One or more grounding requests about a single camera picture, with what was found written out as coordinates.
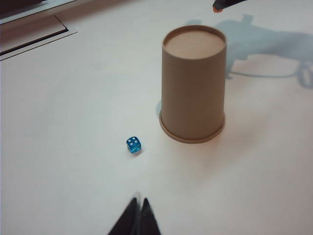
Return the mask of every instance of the upside-down cup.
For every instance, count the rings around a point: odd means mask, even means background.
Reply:
[[[162,43],[160,124],[171,138],[202,143],[225,124],[226,37],[217,29],[189,25]]]

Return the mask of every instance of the translucent blue die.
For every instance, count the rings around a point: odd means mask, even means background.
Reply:
[[[128,150],[131,153],[136,153],[141,149],[141,144],[139,139],[136,136],[130,137],[126,140]]]

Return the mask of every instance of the cup bottom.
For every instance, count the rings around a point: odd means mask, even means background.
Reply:
[[[222,130],[224,129],[225,127],[225,114],[224,114],[224,117],[223,117],[223,124],[222,126],[215,132],[213,133],[212,135],[208,136],[208,137],[205,137],[203,139],[200,139],[200,140],[186,140],[186,139],[182,139],[178,136],[175,136],[173,135],[172,133],[170,133],[166,127],[163,125],[163,122],[162,122],[162,118],[161,118],[161,112],[160,112],[160,115],[159,115],[159,122],[160,122],[160,125],[163,129],[163,131],[169,136],[171,137],[172,139],[176,140],[176,141],[179,141],[179,142],[182,142],[182,143],[204,143],[204,142],[207,142],[211,139],[213,139],[214,137],[216,137],[220,132],[222,132]]]

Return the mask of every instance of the blue die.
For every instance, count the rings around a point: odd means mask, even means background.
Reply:
[[[127,146],[128,146],[128,150],[131,153],[136,153],[141,149],[141,144],[139,139],[136,136],[130,137],[127,139],[126,141]]]

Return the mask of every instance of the white surface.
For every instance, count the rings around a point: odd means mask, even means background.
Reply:
[[[164,235],[313,234],[313,2],[211,5],[95,1],[63,13],[77,34],[1,63],[3,235],[103,235],[136,191]],[[195,145],[157,117],[161,41],[187,22],[223,30],[232,77],[225,129]]]

